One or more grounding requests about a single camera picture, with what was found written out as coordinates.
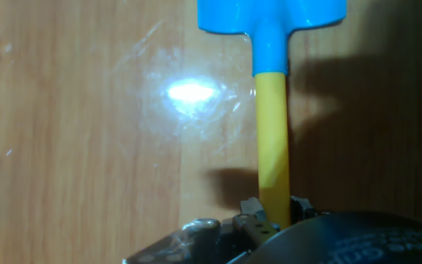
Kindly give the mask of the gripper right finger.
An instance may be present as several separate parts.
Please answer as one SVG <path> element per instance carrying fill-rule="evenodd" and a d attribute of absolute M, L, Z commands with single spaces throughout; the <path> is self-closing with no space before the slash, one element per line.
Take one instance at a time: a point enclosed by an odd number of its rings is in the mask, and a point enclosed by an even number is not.
<path fill-rule="evenodd" d="M 316 216 L 316 210 L 306 198 L 291 196 L 290 208 L 292 223 L 298 223 Z"/>

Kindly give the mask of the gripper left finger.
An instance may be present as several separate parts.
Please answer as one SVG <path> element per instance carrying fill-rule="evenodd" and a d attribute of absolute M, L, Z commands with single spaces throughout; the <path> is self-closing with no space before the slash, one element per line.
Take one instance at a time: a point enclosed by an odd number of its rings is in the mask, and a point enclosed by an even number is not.
<path fill-rule="evenodd" d="M 261 246 L 281 231 L 280 225 L 267 220 L 267 214 L 256 197 L 240 203 L 240 214 L 232 218 L 237 246 Z"/>

